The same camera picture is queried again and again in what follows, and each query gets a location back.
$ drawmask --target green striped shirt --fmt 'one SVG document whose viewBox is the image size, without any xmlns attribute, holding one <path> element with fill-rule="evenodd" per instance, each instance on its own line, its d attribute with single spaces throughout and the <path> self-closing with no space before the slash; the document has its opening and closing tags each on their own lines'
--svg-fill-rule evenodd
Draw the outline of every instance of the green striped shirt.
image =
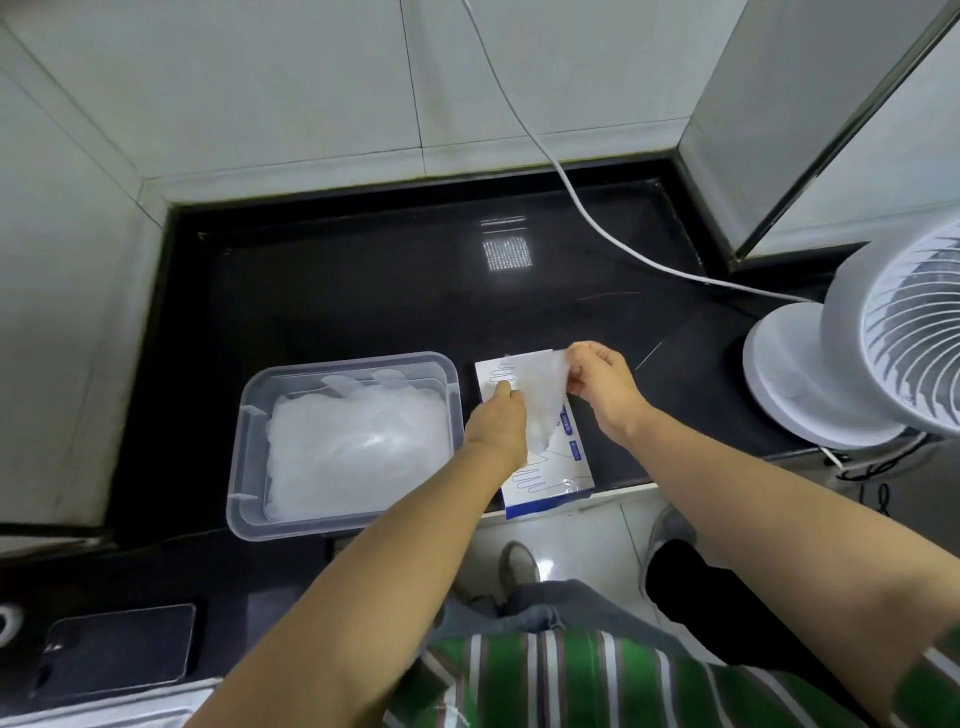
<svg viewBox="0 0 960 728">
<path fill-rule="evenodd" d="M 903 678 L 891 722 L 960 725 L 960 627 Z M 388 726 L 846 728 L 863 723 L 785 672 L 667 657 L 606 632 L 476 635 L 430 644 Z"/>
</svg>

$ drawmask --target forearm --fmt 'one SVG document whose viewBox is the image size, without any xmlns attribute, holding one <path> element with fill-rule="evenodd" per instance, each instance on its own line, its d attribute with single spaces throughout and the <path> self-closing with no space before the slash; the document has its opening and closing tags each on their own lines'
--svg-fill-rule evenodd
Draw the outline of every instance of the forearm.
<svg viewBox="0 0 960 728">
<path fill-rule="evenodd" d="M 463 446 L 317 577 L 191 728 L 378 721 L 509 474 L 498 452 Z"/>
<path fill-rule="evenodd" d="M 878 513 L 649 410 L 629 450 L 875 715 L 960 620 L 960 561 Z"/>
</svg>

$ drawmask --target white floor tile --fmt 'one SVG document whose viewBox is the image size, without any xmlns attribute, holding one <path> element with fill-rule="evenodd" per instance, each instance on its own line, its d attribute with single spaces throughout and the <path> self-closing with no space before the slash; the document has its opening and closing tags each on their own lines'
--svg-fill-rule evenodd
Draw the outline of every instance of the white floor tile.
<svg viewBox="0 0 960 728">
<path fill-rule="evenodd" d="M 618 503 L 479 529 L 457 585 L 468 595 L 502 599 L 497 560 L 510 541 L 520 541 L 533 552 L 544 579 L 580 579 L 624 608 L 640 600 L 639 562 Z"/>
</svg>

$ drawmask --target gray sneaker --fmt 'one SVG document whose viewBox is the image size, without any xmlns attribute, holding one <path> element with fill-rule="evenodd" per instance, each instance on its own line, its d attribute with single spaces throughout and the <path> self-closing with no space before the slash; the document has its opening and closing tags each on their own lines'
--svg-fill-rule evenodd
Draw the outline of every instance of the gray sneaker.
<svg viewBox="0 0 960 728">
<path fill-rule="evenodd" d="M 640 568 L 640 593 L 650 601 L 647 595 L 647 571 L 654 554 L 668 541 L 686 541 L 691 546 L 697 544 L 697 532 L 690 525 L 684 514 L 668 505 L 657 516 L 653 528 L 650 529 L 650 541 L 647 542 L 647 552 L 643 556 L 643 565 Z"/>
<path fill-rule="evenodd" d="M 530 553 L 530 549 L 519 541 L 510 541 L 503 547 L 497 573 L 504 596 L 510 596 L 520 584 L 535 584 L 540 581 L 537 559 Z"/>
</svg>

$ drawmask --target jeans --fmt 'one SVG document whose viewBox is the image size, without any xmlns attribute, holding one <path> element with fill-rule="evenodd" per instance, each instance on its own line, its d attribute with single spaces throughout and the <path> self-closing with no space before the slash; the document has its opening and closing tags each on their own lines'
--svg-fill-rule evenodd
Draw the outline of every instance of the jeans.
<svg viewBox="0 0 960 728">
<path fill-rule="evenodd" d="M 689 656 L 676 637 L 620 609 L 577 579 L 521 584 L 499 608 L 489 597 L 470 604 L 448 598 L 424 644 L 561 626 L 608 632 L 672 657 Z"/>
</svg>

